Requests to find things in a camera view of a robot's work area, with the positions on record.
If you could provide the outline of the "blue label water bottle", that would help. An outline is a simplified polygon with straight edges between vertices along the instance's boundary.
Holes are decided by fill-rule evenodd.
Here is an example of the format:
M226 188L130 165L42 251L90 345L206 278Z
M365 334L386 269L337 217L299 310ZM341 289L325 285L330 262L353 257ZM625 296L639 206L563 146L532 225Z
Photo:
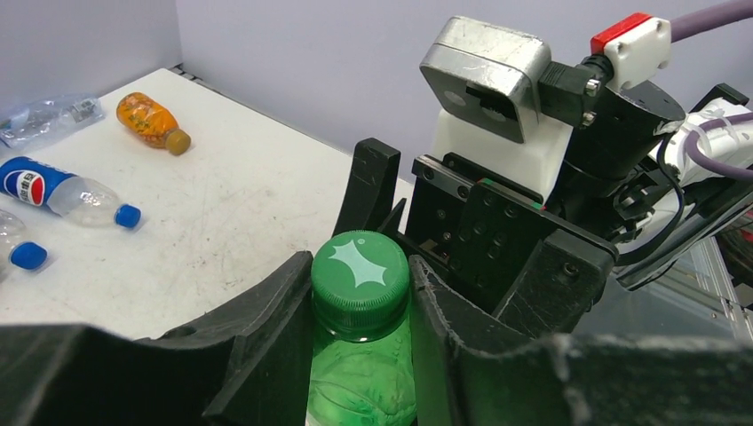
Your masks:
M48 263L48 250L31 238L24 222L1 210L1 282L15 271L37 272Z

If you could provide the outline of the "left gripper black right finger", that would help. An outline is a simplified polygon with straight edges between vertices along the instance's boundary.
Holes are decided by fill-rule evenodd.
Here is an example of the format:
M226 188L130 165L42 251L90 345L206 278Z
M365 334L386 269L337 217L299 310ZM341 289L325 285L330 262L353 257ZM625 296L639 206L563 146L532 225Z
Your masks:
M703 337L528 338L409 261L422 425L749 425L752 348Z

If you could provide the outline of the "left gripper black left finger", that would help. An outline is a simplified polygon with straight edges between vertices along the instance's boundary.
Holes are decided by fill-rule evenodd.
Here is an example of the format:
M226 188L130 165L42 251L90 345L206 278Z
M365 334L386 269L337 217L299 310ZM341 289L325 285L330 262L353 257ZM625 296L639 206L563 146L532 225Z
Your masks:
M312 260L295 253L156 339L84 324L2 327L2 424L304 424Z

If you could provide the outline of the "green soda bottle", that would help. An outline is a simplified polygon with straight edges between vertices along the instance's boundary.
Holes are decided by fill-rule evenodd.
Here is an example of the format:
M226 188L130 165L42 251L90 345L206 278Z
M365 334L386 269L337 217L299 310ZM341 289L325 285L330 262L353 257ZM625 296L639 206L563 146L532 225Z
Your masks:
M316 325L308 423L412 424L411 295L403 250L381 233L340 233L314 256L311 281Z

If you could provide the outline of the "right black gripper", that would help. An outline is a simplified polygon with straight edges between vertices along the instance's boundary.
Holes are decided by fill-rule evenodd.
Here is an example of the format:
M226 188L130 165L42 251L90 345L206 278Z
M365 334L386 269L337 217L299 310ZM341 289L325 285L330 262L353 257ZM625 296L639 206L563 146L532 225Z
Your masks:
M354 148L333 235L373 231L422 257L456 293L523 335L568 333L602 296L612 243L549 210L539 194L459 155L415 158L416 182L395 199L400 151L376 138Z

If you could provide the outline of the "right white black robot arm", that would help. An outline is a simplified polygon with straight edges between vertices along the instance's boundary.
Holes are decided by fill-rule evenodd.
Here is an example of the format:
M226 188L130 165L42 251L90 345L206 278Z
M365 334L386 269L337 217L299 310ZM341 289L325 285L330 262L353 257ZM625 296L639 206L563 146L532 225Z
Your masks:
M505 326L538 337L569 332L614 274L628 291L667 271L697 240L752 200L750 179L695 169L686 149L741 135L748 99L721 83L691 110L689 135L656 135L678 104L652 83L604 91L598 120L571 137L544 197L485 154L422 155L410 201L394 202L400 152L368 138L354 151L335 233L383 233L422 257L446 283Z

